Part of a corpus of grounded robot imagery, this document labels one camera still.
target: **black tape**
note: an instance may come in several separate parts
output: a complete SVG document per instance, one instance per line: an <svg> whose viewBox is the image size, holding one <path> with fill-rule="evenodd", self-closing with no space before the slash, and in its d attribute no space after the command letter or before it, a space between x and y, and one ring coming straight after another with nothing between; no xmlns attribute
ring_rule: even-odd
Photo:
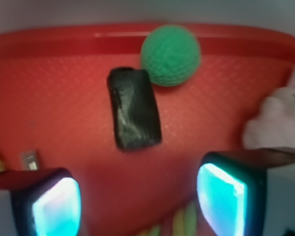
<svg viewBox="0 0 295 236"><path fill-rule="evenodd" d="M162 141L153 88L145 70L113 69L108 77L117 146L136 150Z"/></svg>

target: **glowing cyan pad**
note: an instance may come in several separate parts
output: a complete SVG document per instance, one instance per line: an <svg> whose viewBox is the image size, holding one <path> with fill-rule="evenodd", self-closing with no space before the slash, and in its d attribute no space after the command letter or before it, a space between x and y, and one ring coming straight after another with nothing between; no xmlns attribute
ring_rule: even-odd
<svg viewBox="0 0 295 236"><path fill-rule="evenodd" d="M77 181L57 182L32 206L37 236L75 236L81 219L81 195Z"/></svg>
<svg viewBox="0 0 295 236"><path fill-rule="evenodd" d="M202 213L218 236L244 235L245 183L206 163L198 172L197 192Z"/></svg>

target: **red tray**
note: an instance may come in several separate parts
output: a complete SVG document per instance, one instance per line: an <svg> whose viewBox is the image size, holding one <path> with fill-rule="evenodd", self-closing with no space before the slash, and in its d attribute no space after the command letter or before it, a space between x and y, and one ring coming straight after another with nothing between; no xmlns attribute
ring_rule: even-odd
<svg viewBox="0 0 295 236"><path fill-rule="evenodd" d="M195 194L204 153L240 149L260 101L283 86L295 38L265 29L187 24L203 60L188 82L154 86L163 143L121 152L106 78L139 68L159 24L36 29L0 35L0 156L21 169L38 151L44 168L68 168L80 183L90 235L124 235L160 220Z"/></svg>

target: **green foam ball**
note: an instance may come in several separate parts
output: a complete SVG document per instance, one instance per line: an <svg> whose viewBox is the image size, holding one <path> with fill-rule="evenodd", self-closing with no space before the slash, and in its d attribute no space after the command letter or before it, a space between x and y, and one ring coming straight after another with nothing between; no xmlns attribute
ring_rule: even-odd
<svg viewBox="0 0 295 236"><path fill-rule="evenodd" d="M181 26L165 25L154 30L141 48L141 68L153 83L175 86L197 70L201 48L195 36Z"/></svg>

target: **wall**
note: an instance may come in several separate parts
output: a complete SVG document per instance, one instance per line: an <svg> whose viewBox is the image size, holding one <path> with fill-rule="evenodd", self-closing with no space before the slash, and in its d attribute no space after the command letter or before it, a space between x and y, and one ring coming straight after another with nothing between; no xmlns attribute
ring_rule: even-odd
<svg viewBox="0 0 295 236"><path fill-rule="evenodd" d="M142 21L247 25L295 36L295 0L0 0L0 33Z"/></svg>

